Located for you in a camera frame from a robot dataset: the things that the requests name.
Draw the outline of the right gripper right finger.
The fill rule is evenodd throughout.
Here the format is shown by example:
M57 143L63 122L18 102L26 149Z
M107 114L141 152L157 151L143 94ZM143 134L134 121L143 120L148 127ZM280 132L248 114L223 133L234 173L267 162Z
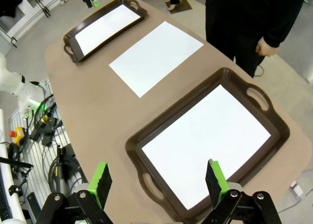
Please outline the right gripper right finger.
M203 224L229 224L232 221L244 224L281 223L268 192L257 191L249 196L229 188L217 161L208 161L205 181L213 209L202 221Z

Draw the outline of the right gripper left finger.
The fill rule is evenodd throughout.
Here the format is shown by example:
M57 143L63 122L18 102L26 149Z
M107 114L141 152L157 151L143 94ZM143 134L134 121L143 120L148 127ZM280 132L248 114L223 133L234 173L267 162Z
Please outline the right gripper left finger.
M98 163L97 169L86 190L79 190L66 197L62 193L51 193L42 207L38 224L111 224L104 211L112 185L108 163Z

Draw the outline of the person's left hand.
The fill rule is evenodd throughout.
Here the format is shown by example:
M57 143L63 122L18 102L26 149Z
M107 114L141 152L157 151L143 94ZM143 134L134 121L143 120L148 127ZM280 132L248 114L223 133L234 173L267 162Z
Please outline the person's left hand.
M270 45L268 45L264 38L261 38L256 46L256 50L255 52L259 55L259 56L272 56L275 55L278 52L278 47L271 47Z

